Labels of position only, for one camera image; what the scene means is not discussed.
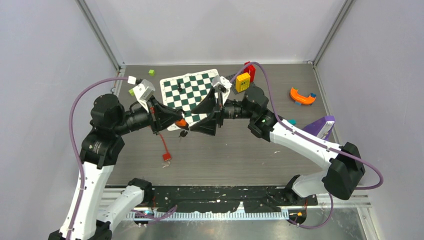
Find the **black keys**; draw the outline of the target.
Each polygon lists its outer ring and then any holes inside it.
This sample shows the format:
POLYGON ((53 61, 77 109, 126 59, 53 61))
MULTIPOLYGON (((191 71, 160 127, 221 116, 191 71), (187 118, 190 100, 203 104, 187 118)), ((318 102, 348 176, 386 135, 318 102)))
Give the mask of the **black keys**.
POLYGON ((188 135, 188 131, 187 130, 182 130, 180 133, 179 133, 179 137, 180 138, 185 138, 187 135, 188 135))

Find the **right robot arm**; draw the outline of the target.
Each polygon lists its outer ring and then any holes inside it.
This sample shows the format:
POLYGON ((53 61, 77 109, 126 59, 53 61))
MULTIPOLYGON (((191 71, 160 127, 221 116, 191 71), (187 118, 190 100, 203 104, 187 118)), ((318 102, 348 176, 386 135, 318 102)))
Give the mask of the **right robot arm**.
POLYGON ((247 127, 257 138, 287 147, 321 167, 320 172, 296 175, 289 181, 285 192, 288 203, 299 205, 306 197, 322 193, 350 199, 366 172, 355 144, 339 145, 297 128, 268 108, 269 99, 260 87, 248 88, 242 100, 219 104, 222 95, 214 87, 190 110, 166 103, 166 107, 182 111, 182 119, 173 120, 170 126, 215 136, 225 119, 248 119, 247 127))

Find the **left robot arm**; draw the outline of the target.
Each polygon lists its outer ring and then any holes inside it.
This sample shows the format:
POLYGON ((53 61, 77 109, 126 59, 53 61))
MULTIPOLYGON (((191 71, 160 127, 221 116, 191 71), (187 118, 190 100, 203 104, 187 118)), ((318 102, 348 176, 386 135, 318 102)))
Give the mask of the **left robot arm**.
POLYGON ((134 207, 148 207, 153 202, 152 183, 133 178, 113 203, 100 210, 106 183, 125 145, 122 136, 146 127, 157 135, 183 118, 182 110, 165 106, 154 96, 147 106, 125 111, 111 93, 95 99, 90 112, 92 129, 76 155, 83 172, 78 176, 67 217, 60 229, 50 233, 50 240, 110 240, 134 207))

